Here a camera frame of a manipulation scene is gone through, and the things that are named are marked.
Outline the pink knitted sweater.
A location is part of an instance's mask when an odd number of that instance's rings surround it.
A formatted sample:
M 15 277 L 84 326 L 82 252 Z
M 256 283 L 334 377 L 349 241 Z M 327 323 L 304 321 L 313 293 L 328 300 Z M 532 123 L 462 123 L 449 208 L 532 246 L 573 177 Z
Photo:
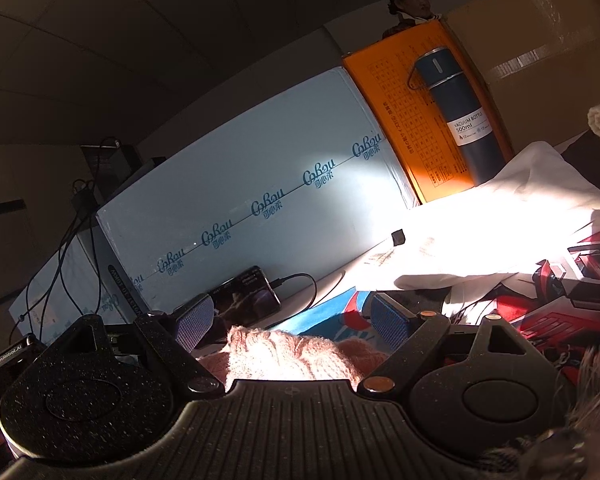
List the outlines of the pink knitted sweater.
M 344 379 L 355 388 L 388 354 L 360 338 L 333 342 L 317 336 L 296 336 L 281 330 L 235 326 L 225 346 L 198 362 L 225 388 L 236 380 L 317 382 Z

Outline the black smartphone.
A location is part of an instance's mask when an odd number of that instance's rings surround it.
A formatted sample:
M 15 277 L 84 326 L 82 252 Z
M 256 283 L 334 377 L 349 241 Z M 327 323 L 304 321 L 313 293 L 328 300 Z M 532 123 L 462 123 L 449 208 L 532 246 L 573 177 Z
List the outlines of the black smartphone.
M 258 266 L 211 289 L 209 296 L 226 328 L 251 326 L 280 310 L 280 301 Z

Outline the small black cube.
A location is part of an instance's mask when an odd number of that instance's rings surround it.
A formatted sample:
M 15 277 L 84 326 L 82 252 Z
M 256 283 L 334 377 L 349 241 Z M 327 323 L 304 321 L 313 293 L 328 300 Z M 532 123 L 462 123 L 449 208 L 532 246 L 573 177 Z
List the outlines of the small black cube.
M 405 244 L 405 234 L 402 229 L 392 232 L 391 238 L 392 238 L 392 244 L 394 247 Z

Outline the small light blue box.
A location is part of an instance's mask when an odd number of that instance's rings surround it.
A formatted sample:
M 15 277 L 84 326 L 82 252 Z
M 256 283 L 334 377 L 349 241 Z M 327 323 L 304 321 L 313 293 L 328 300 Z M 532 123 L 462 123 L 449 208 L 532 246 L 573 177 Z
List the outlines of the small light blue box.
M 33 334 L 50 344 L 80 316 L 93 313 L 106 324 L 129 322 L 120 295 L 106 283 L 109 263 L 99 226 L 62 244 L 9 307 L 15 322 L 9 339 Z

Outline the red patterned garment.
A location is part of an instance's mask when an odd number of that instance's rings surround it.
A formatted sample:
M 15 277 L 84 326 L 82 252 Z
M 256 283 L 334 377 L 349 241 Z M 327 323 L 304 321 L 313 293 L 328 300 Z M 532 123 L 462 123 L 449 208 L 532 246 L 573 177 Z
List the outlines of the red patterned garment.
M 476 299 L 445 300 L 444 314 L 457 324 L 477 325 L 501 315 L 570 379 L 585 352 L 600 356 L 600 232 L 543 259 L 526 273 L 504 278 Z

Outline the white cloth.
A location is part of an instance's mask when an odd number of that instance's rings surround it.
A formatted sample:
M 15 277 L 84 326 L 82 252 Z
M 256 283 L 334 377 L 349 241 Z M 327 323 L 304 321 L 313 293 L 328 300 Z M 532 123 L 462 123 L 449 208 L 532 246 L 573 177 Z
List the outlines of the white cloth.
M 492 180 L 415 207 L 336 275 L 347 290 L 435 289 L 509 276 L 600 232 L 600 189 L 550 144 L 533 142 Z

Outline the black power adapter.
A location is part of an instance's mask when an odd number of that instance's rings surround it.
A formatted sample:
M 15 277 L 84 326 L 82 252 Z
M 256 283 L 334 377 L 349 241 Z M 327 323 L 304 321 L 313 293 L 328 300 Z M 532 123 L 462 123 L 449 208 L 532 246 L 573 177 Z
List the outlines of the black power adapter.
M 105 203 L 94 180 L 74 180 L 72 192 L 71 205 L 80 219 L 91 217 Z

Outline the large light blue Cobou box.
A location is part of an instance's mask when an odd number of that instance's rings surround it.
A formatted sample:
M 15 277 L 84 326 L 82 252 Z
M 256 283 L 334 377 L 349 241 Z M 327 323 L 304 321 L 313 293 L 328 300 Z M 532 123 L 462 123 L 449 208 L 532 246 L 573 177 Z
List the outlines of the large light blue Cobou box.
M 417 205 L 362 93 L 334 68 L 183 148 L 98 222 L 144 303 L 170 312 L 250 266 L 324 278 Z

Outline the dark blue vacuum bottle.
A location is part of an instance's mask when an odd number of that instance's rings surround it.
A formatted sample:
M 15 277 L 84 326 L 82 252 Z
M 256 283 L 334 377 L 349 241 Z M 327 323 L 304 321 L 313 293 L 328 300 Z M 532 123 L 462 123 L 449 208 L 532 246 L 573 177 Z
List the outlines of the dark blue vacuum bottle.
M 406 84 L 411 90 L 428 90 L 475 185 L 491 180 L 504 168 L 504 154 L 488 114 L 448 47 L 437 47 L 420 56 Z

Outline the orange box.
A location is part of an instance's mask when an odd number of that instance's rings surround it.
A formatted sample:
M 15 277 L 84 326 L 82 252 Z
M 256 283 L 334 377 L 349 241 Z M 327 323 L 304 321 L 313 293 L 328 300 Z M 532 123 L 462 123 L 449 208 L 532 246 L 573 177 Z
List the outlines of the orange box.
M 442 21 L 404 30 L 343 59 L 421 203 L 474 186 L 446 120 L 415 70 L 416 60 L 437 48 L 449 49 L 467 75 L 508 162 L 513 149 L 498 112 L 477 71 Z

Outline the brown cardboard box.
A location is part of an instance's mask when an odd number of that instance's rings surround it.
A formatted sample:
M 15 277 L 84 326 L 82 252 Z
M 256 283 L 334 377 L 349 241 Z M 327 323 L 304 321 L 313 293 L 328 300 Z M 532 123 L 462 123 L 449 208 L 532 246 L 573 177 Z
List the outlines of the brown cardboard box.
M 600 0 L 472 0 L 446 24 L 488 88 L 514 151 L 561 144 L 600 103 Z

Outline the person in background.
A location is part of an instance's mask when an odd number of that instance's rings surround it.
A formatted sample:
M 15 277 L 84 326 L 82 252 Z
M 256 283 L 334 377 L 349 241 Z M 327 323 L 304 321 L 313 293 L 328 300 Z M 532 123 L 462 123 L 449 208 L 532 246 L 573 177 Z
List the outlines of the person in background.
M 398 22 L 382 33 L 382 39 L 442 18 L 441 14 L 431 10 L 430 0 L 388 0 L 388 12 L 397 18 Z

